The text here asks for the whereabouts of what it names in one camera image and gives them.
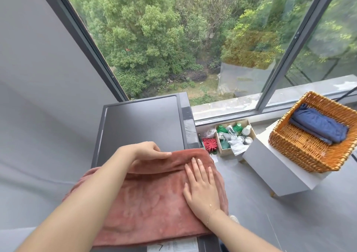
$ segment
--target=hand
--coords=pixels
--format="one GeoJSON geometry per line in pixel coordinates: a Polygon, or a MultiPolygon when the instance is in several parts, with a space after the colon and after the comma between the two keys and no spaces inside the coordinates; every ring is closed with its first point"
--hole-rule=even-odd
{"type": "Polygon", "coordinates": [[[160,152],[159,147],[154,142],[126,145],[119,149],[131,152],[134,155],[134,160],[166,159],[172,154],[171,152],[160,152]]]}
{"type": "Polygon", "coordinates": [[[185,164],[191,192],[188,184],[185,183],[184,196],[193,213],[207,226],[209,216],[212,212],[216,209],[220,209],[220,200],[215,179],[211,167],[208,167],[209,177],[207,177],[206,170],[200,159],[198,159],[197,165],[195,158],[192,158],[192,167],[194,174],[190,167],[185,164]]]}

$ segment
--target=towel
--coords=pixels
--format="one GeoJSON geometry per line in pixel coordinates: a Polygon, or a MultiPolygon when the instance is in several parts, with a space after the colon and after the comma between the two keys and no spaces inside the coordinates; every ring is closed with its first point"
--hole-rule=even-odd
{"type": "MultiPolygon", "coordinates": [[[[189,183],[184,165],[192,169],[192,157],[202,161],[206,172],[209,166],[212,168],[221,209],[228,214],[223,178],[208,152],[174,151],[168,159],[138,161],[131,166],[93,246],[146,245],[211,233],[192,213],[182,194],[185,182],[189,183]]],[[[64,200],[98,169],[85,173],[64,200]]]]}
{"type": "Polygon", "coordinates": [[[305,103],[293,112],[289,122],[329,145],[341,143],[346,139],[348,132],[346,125],[321,114],[314,108],[308,108],[305,103]]]}

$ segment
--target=window glass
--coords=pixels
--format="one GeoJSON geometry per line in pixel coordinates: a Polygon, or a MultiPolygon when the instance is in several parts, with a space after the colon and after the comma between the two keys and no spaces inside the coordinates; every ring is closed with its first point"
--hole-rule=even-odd
{"type": "Polygon", "coordinates": [[[312,0],[69,0],[130,99],[254,109],[312,0]]]}
{"type": "Polygon", "coordinates": [[[357,86],[357,0],[332,0],[268,106],[357,86]]]}

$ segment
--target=red microfiber mop head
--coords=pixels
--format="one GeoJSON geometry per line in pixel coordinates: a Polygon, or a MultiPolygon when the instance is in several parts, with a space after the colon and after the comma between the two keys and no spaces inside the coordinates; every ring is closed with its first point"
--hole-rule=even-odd
{"type": "Polygon", "coordinates": [[[217,149],[217,141],[215,138],[202,138],[202,141],[208,152],[217,149]]]}

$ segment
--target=white bottle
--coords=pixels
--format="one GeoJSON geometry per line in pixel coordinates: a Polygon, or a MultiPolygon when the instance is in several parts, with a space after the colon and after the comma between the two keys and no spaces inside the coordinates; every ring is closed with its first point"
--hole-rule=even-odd
{"type": "Polygon", "coordinates": [[[250,129],[252,128],[251,125],[248,125],[247,127],[243,128],[242,130],[242,136],[247,137],[250,135],[250,129]]]}

